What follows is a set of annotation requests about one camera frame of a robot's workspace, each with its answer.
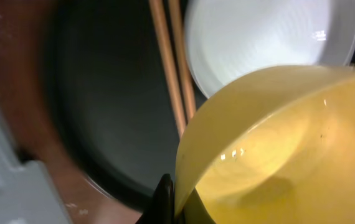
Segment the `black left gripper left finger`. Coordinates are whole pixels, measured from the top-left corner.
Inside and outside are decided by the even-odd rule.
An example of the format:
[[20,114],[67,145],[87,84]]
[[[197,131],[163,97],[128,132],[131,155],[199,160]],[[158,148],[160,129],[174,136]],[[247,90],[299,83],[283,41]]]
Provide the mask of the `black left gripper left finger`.
[[159,181],[150,205],[136,224],[173,224],[174,189],[171,176],[164,174]]

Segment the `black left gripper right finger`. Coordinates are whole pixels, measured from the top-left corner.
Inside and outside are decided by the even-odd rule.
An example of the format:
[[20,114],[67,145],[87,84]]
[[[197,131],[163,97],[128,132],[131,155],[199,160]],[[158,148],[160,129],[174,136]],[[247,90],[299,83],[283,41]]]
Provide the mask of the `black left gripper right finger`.
[[182,211],[177,215],[177,224],[215,224],[196,189],[191,192]]

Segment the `yellow bowl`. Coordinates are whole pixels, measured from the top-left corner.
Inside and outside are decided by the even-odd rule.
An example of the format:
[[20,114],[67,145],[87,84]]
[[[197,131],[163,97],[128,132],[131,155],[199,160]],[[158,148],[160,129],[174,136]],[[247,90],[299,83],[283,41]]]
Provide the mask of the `yellow bowl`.
[[355,223],[355,67],[266,68],[219,90],[179,143],[176,218],[194,189],[215,223]]

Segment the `pale green plate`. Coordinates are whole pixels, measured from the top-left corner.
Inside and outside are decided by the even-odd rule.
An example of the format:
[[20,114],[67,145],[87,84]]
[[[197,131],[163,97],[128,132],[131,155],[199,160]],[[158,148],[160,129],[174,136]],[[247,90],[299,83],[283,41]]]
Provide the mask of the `pale green plate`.
[[211,97],[263,68],[349,64],[355,0],[196,0],[184,28],[192,77]]

